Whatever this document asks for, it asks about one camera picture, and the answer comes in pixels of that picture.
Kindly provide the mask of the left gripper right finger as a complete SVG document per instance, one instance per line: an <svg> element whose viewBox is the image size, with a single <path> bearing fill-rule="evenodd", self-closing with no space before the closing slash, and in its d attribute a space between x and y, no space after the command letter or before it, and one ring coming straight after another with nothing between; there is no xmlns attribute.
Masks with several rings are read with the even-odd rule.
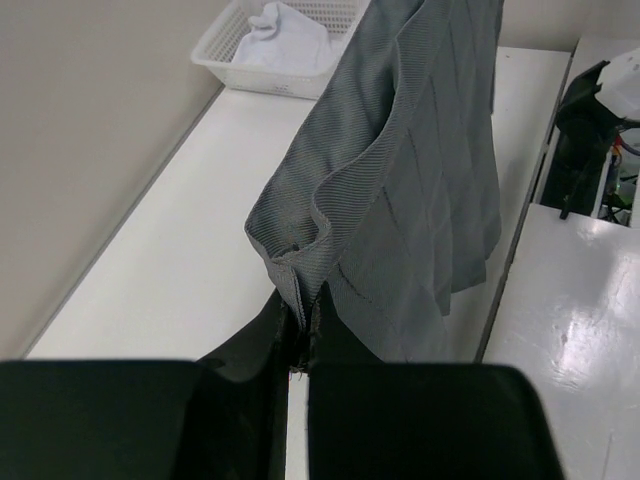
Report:
<svg viewBox="0 0 640 480"><path fill-rule="evenodd" d="M384 363L339 317L327 284L313 317L309 478L564 478L540 398L519 370Z"/></svg>

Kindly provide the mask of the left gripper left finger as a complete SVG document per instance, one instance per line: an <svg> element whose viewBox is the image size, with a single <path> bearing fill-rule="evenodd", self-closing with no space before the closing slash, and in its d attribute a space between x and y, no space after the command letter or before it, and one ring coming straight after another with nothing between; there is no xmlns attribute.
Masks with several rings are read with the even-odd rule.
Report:
<svg viewBox="0 0 640 480"><path fill-rule="evenodd" d="M5 361L1 475L281 479L294 330L273 294L198 361Z"/></svg>

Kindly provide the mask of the grey pleated skirt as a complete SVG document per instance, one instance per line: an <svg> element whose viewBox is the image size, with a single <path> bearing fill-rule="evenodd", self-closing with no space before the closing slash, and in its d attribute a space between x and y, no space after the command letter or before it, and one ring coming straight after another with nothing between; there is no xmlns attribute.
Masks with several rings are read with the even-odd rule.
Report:
<svg viewBox="0 0 640 480"><path fill-rule="evenodd" d="M373 1L246 223L301 327L328 288L378 358L445 361L501 235L499 1Z"/></svg>

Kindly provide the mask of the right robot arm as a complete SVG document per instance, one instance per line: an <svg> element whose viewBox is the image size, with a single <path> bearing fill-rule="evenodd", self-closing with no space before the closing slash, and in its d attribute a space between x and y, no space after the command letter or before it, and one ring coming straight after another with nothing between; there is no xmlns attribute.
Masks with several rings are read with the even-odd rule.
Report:
<svg viewBox="0 0 640 480"><path fill-rule="evenodd" d="M639 50L602 60L576 76L556 114L562 162L579 173L560 213L568 218L579 193L601 172L617 137L639 127Z"/></svg>

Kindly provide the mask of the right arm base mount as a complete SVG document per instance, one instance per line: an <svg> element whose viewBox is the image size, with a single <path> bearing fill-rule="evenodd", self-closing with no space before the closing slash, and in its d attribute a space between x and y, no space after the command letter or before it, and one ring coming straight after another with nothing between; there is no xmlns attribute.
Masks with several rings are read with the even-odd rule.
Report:
<svg viewBox="0 0 640 480"><path fill-rule="evenodd" d="M639 125L619 129L606 157L600 190L596 217L639 229Z"/></svg>

